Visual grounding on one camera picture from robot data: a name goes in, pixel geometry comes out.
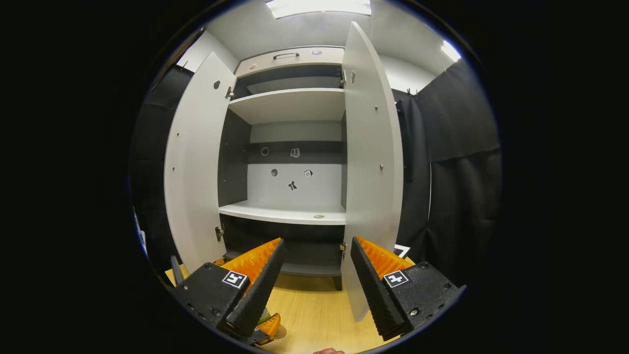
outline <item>orange object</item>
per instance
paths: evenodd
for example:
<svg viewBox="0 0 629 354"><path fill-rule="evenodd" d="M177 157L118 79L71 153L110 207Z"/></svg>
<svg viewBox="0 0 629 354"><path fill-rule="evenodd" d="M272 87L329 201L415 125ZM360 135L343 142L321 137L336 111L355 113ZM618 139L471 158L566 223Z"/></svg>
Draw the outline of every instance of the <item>orange object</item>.
<svg viewBox="0 0 629 354"><path fill-rule="evenodd" d="M251 288L251 285L255 283L256 279L258 279L260 272L264 268L264 265L267 264L267 261L269 260L269 257L271 257L273 250L277 247L279 240L280 238L278 237L273 241L269 241L261 246L258 246L251 251L243 253L233 260L225 263L221 267L249 277L250 283L245 290L246 294Z"/></svg>
<svg viewBox="0 0 629 354"><path fill-rule="evenodd" d="M265 344L265 343L268 343L268 342L272 341L273 337L277 333L277 330L279 329L280 321L281 321L281 318L280 318L279 314L274 314L266 322L257 325L256 327L258 327L258 329L261 330L262 332L268 334L269 338L267 338L267 339L265 339L263 341L259 341L256 344L262 345L262 344Z"/></svg>
<svg viewBox="0 0 629 354"><path fill-rule="evenodd" d="M409 261L398 257L395 253L389 252L371 241L358 236L356 238L360 242L362 249L367 253L367 257L371 261L371 265L374 266L376 273L378 273L380 280L389 273L413 266Z"/></svg>

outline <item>wooden floor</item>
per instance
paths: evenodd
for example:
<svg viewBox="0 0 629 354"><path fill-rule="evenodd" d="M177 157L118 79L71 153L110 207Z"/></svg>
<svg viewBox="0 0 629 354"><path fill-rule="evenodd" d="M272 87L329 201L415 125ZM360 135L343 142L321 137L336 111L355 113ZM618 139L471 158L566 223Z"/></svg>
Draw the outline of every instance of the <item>wooden floor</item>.
<svg viewBox="0 0 629 354"><path fill-rule="evenodd" d="M332 347L351 354L392 341L378 335L371 312L354 322L347 294L334 288L332 278L280 274L267 308L280 314L287 331L284 338L257 346L272 353L312 354Z"/></svg>

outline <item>cabinet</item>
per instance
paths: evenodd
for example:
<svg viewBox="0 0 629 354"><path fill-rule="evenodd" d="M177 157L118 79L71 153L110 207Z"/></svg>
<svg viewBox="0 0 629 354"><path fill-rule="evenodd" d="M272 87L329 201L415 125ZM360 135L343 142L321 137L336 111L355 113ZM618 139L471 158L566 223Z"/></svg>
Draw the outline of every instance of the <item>cabinet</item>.
<svg viewBox="0 0 629 354"><path fill-rule="evenodd" d="M360 320L367 303L348 253L354 236L395 243L399 124L382 63L358 24L344 49L322 48L327 56L313 47L263 54L235 75L214 53L205 59L170 129L166 210L191 271L281 236L294 245L282 271L342 275Z"/></svg>

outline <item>hand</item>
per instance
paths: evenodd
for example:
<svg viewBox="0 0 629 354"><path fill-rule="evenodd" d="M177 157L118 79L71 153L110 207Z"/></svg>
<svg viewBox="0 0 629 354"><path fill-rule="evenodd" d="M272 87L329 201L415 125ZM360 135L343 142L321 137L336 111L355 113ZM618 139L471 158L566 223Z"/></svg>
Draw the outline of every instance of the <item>hand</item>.
<svg viewBox="0 0 629 354"><path fill-rule="evenodd" d="M336 350L334 348L328 348L320 351L316 351L313 354L345 354L342 350Z"/></svg>

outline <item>white ceiling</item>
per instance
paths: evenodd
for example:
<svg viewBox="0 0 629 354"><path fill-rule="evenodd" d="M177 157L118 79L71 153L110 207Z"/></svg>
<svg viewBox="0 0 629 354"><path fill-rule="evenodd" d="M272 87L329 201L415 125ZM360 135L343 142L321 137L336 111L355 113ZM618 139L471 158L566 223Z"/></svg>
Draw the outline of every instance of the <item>white ceiling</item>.
<svg viewBox="0 0 629 354"><path fill-rule="evenodd" d="M351 21L371 39L378 54L412 63L434 75L452 60L441 51L443 38L413 15L384 0L371 0L371 16L308 13L275 19L267 0L251 0L208 24L238 60L299 45L345 45Z"/></svg>

